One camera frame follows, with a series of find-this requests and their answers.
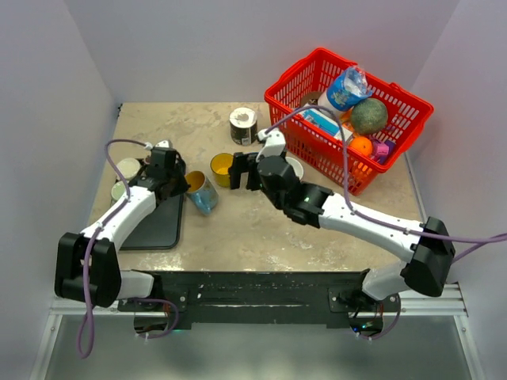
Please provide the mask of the yellow mug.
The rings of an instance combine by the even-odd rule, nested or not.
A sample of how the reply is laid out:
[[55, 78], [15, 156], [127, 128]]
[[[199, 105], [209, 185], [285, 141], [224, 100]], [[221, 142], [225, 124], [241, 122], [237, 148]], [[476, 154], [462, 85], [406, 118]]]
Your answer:
[[233, 164], [233, 155], [229, 153], [220, 153], [214, 156], [210, 162], [213, 177], [218, 186], [229, 188], [231, 178], [229, 168]]

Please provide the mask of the brown floral mug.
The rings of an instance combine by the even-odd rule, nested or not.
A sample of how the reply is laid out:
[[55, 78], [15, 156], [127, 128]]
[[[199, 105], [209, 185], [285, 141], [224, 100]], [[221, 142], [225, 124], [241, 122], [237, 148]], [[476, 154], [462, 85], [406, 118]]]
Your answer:
[[292, 157], [286, 157], [285, 158], [287, 163], [293, 168], [296, 176], [302, 180], [304, 175], [304, 168], [302, 164], [295, 158]]

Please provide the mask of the teal rimmed mug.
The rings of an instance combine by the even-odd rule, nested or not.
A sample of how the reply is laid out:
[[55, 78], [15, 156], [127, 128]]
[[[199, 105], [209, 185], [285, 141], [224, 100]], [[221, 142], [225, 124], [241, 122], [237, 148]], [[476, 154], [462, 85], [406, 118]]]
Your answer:
[[210, 215], [219, 202], [219, 194], [211, 181], [201, 171], [192, 171], [185, 175], [189, 185], [187, 197], [203, 215]]

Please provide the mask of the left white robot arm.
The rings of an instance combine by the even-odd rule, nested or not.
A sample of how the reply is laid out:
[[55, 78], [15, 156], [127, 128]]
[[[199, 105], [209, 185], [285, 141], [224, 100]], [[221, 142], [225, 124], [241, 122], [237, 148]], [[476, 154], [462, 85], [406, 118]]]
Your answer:
[[145, 310], [158, 309], [164, 301], [162, 288], [154, 285], [151, 274], [122, 271], [118, 252], [148, 215], [188, 188], [181, 155], [171, 147], [153, 147], [150, 161], [113, 206], [81, 232], [59, 239], [55, 294], [100, 307], [135, 298]]

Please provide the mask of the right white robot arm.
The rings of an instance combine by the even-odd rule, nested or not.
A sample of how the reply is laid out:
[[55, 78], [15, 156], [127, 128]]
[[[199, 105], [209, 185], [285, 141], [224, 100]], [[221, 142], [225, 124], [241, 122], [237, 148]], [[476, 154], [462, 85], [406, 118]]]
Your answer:
[[247, 189], [262, 191], [293, 222], [351, 235], [398, 258], [392, 265], [361, 272], [359, 283], [341, 296], [343, 303], [369, 311], [406, 290], [428, 297], [442, 295], [456, 251], [439, 219], [421, 223], [378, 211], [365, 219], [366, 207], [347, 204], [344, 196], [301, 181], [283, 155], [258, 159], [255, 153], [236, 153], [228, 173], [233, 189], [247, 173]]

